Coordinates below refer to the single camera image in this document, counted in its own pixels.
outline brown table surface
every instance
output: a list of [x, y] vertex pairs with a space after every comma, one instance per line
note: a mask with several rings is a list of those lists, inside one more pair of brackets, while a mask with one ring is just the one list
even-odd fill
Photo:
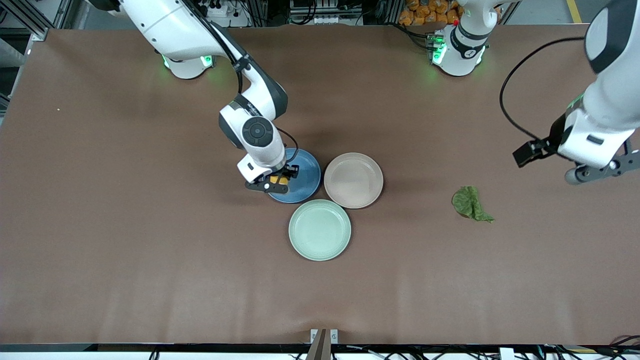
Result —
[[[296, 205], [249, 192], [218, 128], [228, 61], [173, 77], [136, 31], [51, 31], [0, 135], [0, 342], [604, 344], [640, 332], [638, 174], [567, 185], [518, 169], [506, 74], [584, 26], [498, 27], [465, 78], [390, 27], [232, 34], [289, 94], [277, 124], [320, 164], [373, 157], [385, 188], [347, 210], [349, 247], [316, 263], [287, 237]], [[522, 68], [506, 104], [544, 135], [592, 82], [581, 43]], [[494, 224], [451, 206], [475, 185]], [[316, 199], [326, 199], [320, 190]]]

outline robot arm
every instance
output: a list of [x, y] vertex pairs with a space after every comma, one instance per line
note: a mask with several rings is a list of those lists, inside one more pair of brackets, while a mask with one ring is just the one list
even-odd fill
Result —
[[[247, 152], [237, 164], [247, 188], [286, 193], [287, 186], [280, 180], [295, 177], [297, 169], [286, 165], [284, 145], [273, 121], [287, 110], [287, 94], [226, 30], [206, 21], [189, 0], [98, 2], [102, 10], [126, 13], [179, 78], [200, 75], [212, 65], [211, 56], [232, 62], [238, 73], [239, 93], [220, 111], [220, 128], [235, 147]], [[251, 85], [240, 94], [241, 75]], [[278, 182], [269, 183], [268, 175], [276, 175]]]
[[[549, 137], [513, 153], [520, 167], [558, 154], [576, 162], [566, 180], [585, 183], [619, 176], [640, 167], [640, 153], [629, 137], [640, 126], [640, 6], [637, 0], [612, 0], [595, 17], [585, 36], [585, 51], [596, 80], [554, 122]], [[624, 154], [616, 155], [623, 146]]]
[[460, 23], [447, 25], [436, 32], [439, 41], [433, 45], [438, 49], [431, 53], [431, 61], [453, 76], [470, 74], [482, 61], [486, 41], [498, 23], [494, 6], [509, 0], [459, 0], [465, 7]]

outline yellow floor line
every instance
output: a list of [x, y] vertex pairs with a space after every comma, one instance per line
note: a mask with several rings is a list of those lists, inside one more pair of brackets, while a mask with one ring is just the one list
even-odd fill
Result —
[[578, 6], [575, 4], [575, 0], [566, 0], [566, 4], [569, 6], [569, 12], [571, 13], [573, 23], [581, 24], [582, 19], [580, 18], [580, 13], [578, 12]]

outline lettuce leaf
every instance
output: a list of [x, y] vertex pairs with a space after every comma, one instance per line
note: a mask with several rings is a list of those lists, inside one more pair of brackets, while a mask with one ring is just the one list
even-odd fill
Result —
[[493, 222], [495, 220], [493, 216], [485, 213], [482, 209], [478, 199], [478, 189], [475, 186], [462, 186], [453, 195], [451, 204], [464, 217], [472, 218], [475, 221]]

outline wire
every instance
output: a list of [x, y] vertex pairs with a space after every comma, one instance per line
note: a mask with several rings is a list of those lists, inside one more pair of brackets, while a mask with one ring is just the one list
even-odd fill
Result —
[[358, 25], [358, 21], [360, 21], [360, 18], [363, 17], [364, 15], [367, 15], [368, 13], [372, 12], [373, 10], [369, 10], [368, 12], [365, 13], [361, 13], [360, 16], [358, 16], [358, 18], [356, 19], [356, 25]]
[[428, 36], [425, 34], [418, 34], [418, 33], [414, 33], [412, 31], [409, 31], [406, 27], [400, 25], [400, 24], [396, 24], [395, 22], [385, 22], [384, 25], [391, 25], [394, 28], [402, 31], [403, 33], [411, 36], [411, 37], [417, 37], [417, 38], [427, 38]]
[[424, 50], [436, 50], [437, 47], [435, 46], [426, 46], [424, 44], [421, 44], [420, 42], [418, 42], [418, 40], [414, 39], [414, 38], [421, 38], [421, 39], [427, 39], [428, 36], [427, 35], [423, 35], [423, 34], [418, 34], [418, 33], [414, 33], [412, 31], [409, 31], [406, 29], [406, 27], [401, 26], [396, 24], [395, 22], [386, 22], [385, 25], [391, 25], [394, 28], [402, 31], [403, 33], [407, 34], [409, 36], [409, 39], [411, 39], [411, 41], [419, 48], [424, 49]]
[[404, 360], [409, 360], [409, 359], [407, 359], [407, 357], [406, 357], [406, 356], [402, 355], [402, 354], [401, 354], [401, 353], [399, 353], [399, 352], [392, 352], [391, 354], [389, 354], [389, 355], [387, 355], [387, 356], [385, 357], [385, 360], [389, 360], [389, 359], [391, 359], [391, 357], [392, 357], [393, 355], [400, 355]]
[[[202, 26], [204, 26], [205, 29], [209, 31], [211, 36], [213, 36], [213, 38], [218, 42], [220, 47], [224, 50], [225, 54], [227, 55], [227, 58], [229, 58], [229, 61], [231, 61], [232, 64], [235, 64], [237, 62], [236, 57], [231, 52], [231, 50], [229, 49], [229, 46], [227, 46], [227, 43], [222, 39], [220, 34], [218, 34], [218, 31], [213, 27], [213, 25], [211, 25], [211, 23], [202, 16], [202, 14], [198, 11], [198, 9], [195, 7], [195, 5], [191, 1], [183, 1], [183, 3], [187, 6], [189, 10], [191, 10], [191, 14], [196, 18], [198, 18]], [[243, 89], [243, 78], [242, 78], [241, 71], [237, 71], [236, 76], [238, 78], [238, 93], [240, 94], [242, 93], [242, 89]]]
[[566, 347], [562, 346], [562, 345], [558, 345], [557, 348], [559, 348], [560, 350], [566, 352], [567, 354], [569, 354], [569, 356], [571, 356], [572, 358], [574, 358], [575, 360], [582, 360], [581, 358], [579, 358], [577, 355], [575, 355], [574, 351], [571, 351], [569, 349], [567, 349]]
[[287, 159], [287, 163], [290, 163], [293, 161], [293, 159], [296, 158], [296, 156], [298, 155], [298, 150], [300, 150], [300, 147], [298, 147], [298, 142], [296, 141], [296, 139], [291, 136], [291, 134], [289, 134], [287, 131], [284, 131], [283, 129], [280, 129], [279, 127], [276, 126], [276, 129], [278, 129], [279, 132], [283, 133], [284, 135], [287, 135], [292, 141], [293, 143], [296, 145], [296, 150], [293, 152], [293, 155], [291, 156], [291, 158]]
[[158, 347], [156, 346], [154, 347], [154, 350], [151, 351], [151, 354], [149, 355], [149, 360], [158, 360], [159, 358], [160, 358], [160, 350], [158, 350]]
[[509, 80], [511, 79], [513, 74], [515, 74], [515, 72], [522, 66], [522, 64], [524, 64], [527, 60], [529, 60], [532, 56], [534, 56], [535, 54], [540, 52], [542, 49], [545, 49], [545, 48], [547, 48], [547, 47], [549, 47], [551, 45], [559, 44], [561, 42], [581, 41], [581, 40], [584, 40], [584, 37], [560, 38], [560, 39], [557, 39], [557, 40], [554, 40], [554, 41], [551, 41], [551, 42], [547, 42], [546, 44], [544, 44], [544, 45], [540, 46], [539, 48], [535, 49], [529, 55], [525, 56], [524, 59], [520, 60], [518, 65], [516, 65], [513, 68], [513, 70], [511, 70], [509, 75], [507, 75], [507, 78], [502, 83], [502, 88], [500, 89], [500, 109], [502, 110], [502, 113], [504, 114], [504, 117], [506, 117], [507, 120], [509, 120], [509, 122], [511, 123], [511, 125], [515, 126], [516, 129], [518, 129], [521, 132], [525, 133], [527, 136], [529, 136], [533, 140], [542, 141], [534, 133], [530, 132], [529, 130], [526, 130], [524, 127], [520, 126], [517, 122], [515, 122], [515, 120], [513, 120], [511, 118], [511, 115], [509, 115], [509, 113], [507, 112], [507, 109], [505, 109], [505, 107], [504, 107], [504, 89], [507, 87], [507, 84], [509, 83]]
[[248, 18], [249, 18], [249, 17], [251, 17], [251, 21], [253, 22], [252, 26], [253, 26], [254, 28], [256, 27], [256, 26], [255, 26], [255, 25], [256, 25], [256, 23], [258, 23], [258, 22], [256, 21], [256, 19], [262, 20], [262, 21], [264, 21], [264, 22], [266, 22], [266, 21], [267, 21], [266, 19], [263, 19], [263, 18], [261, 18], [261, 17], [259, 17], [259, 16], [258, 16], [258, 17], [254, 17], [254, 16], [253, 16], [253, 14], [252, 14], [252, 13], [249, 11], [249, 9], [246, 7], [246, 4], [245, 4], [244, 2], [242, 2], [242, 1], [241, 1], [241, 2], [240, 2], [240, 6], [242, 6], [242, 10], [243, 10], [243, 11], [244, 11], [244, 13], [246, 14], [246, 16], [247, 16]]
[[619, 345], [622, 345], [628, 341], [634, 340], [634, 339], [640, 339], [640, 335], [633, 335], [633, 336], [627, 336], [626, 338], [620, 340], [620, 341], [616, 341], [615, 343], [610, 344], [610, 347], [617, 347]]
[[295, 25], [306, 25], [308, 24], [311, 20], [313, 20], [313, 18], [316, 16], [316, 10], [317, 10], [317, 3], [316, 0], [309, 0], [309, 11], [307, 12], [307, 15], [305, 16], [305, 18], [301, 21], [301, 22], [296, 22], [291, 20], [291, 24], [295, 24]]
[[357, 347], [357, 346], [354, 346], [354, 345], [346, 345], [346, 347], [348, 347], [348, 348], [357, 348], [359, 350], [366, 351], [366, 352], [368, 352], [368, 353], [370, 353], [372, 355], [375, 355], [375, 356], [379, 357], [380, 359], [384, 359], [385, 358], [384, 356], [380, 355], [379, 353], [377, 353], [377, 352], [375, 352], [373, 350], [368, 350], [368, 349], [365, 349], [365, 348], [362, 348], [362, 347]]

